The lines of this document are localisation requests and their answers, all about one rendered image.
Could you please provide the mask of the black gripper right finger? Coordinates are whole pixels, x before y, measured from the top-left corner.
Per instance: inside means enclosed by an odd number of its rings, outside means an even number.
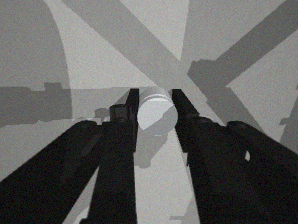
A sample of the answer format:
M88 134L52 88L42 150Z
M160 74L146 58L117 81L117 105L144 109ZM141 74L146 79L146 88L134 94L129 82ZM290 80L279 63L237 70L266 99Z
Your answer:
M181 89L172 101L200 224L298 224L297 153L242 121L200 115Z

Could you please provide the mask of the light grey cylinder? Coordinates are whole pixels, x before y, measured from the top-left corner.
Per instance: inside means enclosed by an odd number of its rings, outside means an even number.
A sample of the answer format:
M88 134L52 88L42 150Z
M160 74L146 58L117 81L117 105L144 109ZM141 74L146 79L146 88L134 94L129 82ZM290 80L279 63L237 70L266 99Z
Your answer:
M169 133L177 124L178 112L168 91L158 86L147 88L140 96L137 120L150 135Z

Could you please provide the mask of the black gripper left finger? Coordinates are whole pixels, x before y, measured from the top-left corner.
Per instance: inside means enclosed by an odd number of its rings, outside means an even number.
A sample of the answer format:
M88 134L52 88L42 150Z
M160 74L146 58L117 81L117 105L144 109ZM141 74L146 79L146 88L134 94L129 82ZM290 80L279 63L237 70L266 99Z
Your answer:
M62 224L98 166L88 215L79 224L137 224L138 107L139 89L131 88L101 125L77 122L4 178L0 224Z

